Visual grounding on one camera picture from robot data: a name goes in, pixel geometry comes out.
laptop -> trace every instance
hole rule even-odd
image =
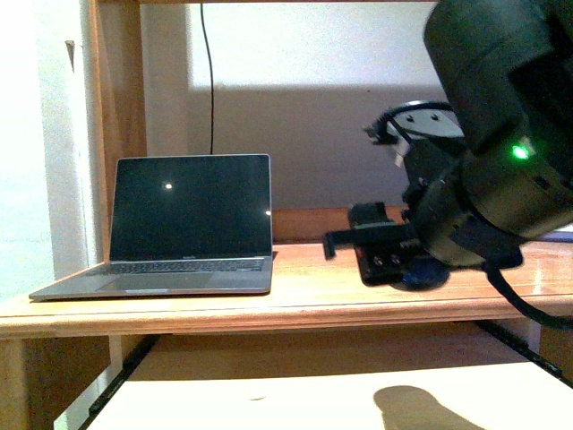
[[[269,292],[269,156],[120,159],[110,242],[109,263],[30,298]]]

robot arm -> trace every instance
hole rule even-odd
[[[381,116],[367,130],[376,143],[395,143],[389,130],[409,141],[407,223],[356,206],[351,230],[325,236],[326,257],[353,245],[369,284],[432,288],[450,271],[481,269],[498,290],[508,287],[500,269],[522,263],[519,247],[573,222],[572,20],[570,0],[439,2],[424,42],[463,137],[407,122],[449,106],[417,103]],[[540,321],[517,299],[509,301],[536,321],[570,324]]]

gray wall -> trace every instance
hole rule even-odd
[[[269,153],[277,209],[400,204],[406,172],[362,128],[403,102],[445,99],[423,47],[432,6],[207,4],[215,152]],[[197,6],[143,6],[151,155],[209,150],[198,14]]]

laptop screen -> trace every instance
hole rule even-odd
[[[120,159],[110,260],[270,255],[268,155]]]

green led light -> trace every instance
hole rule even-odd
[[[516,159],[528,159],[529,156],[531,155],[529,149],[521,145],[515,145],[512,148],[512,151]]]

